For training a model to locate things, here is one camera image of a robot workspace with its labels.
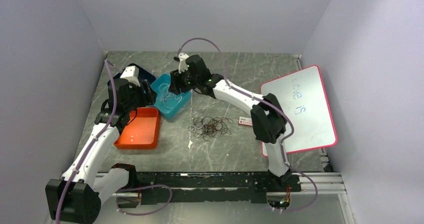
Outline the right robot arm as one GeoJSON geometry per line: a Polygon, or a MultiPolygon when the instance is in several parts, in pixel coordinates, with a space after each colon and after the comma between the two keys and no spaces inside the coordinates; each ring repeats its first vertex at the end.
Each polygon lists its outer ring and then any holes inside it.
{"type": "Polygon", "coordinates": [[[173,58],[178,68],[170,72],[169,92],[178,95],[198,90],[201,95],[226,101],[250,115],[256,140],[264,143],[270,186],[282,191],[292,175],[284,141],[289,137],[286,125],[291,121],[282,111],[277,97],[270,93],[260,95],[243,89],[227,78],[226,74],[211,73],[198,55],[180,53],[173,58]]]}

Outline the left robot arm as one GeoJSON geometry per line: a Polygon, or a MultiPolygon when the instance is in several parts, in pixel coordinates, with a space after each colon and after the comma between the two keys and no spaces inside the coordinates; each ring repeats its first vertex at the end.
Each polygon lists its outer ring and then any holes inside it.
{"type": "Polygon", "coordinates": [[[50,179],[45,186],[49,215],[56,223],[92,224],[112,194],[138,187],[136,168],[131,164],[117,163],[103,178],[97,174],[129,123],[131,112],[153,105],[157,93],[146,79],[132,77],[114,78],[107,87],[108,98],[95,118],[89,140],[61,177],[50,179]]]}

